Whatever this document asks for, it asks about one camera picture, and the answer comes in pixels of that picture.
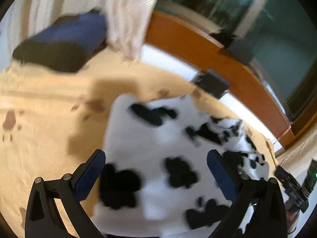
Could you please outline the person's right hand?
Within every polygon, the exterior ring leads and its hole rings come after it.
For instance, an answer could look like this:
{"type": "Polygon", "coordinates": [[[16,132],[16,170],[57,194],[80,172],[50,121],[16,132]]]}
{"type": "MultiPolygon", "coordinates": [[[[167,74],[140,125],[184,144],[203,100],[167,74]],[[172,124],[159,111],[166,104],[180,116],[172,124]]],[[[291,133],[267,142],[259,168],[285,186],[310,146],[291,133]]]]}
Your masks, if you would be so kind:
{"type": "Polygon", "coordinates": [[[300,215],[300,210],[297,211],[286,211],[287,220],[287,234],[291,235],[297,228],[297,223],[300,215]]]}

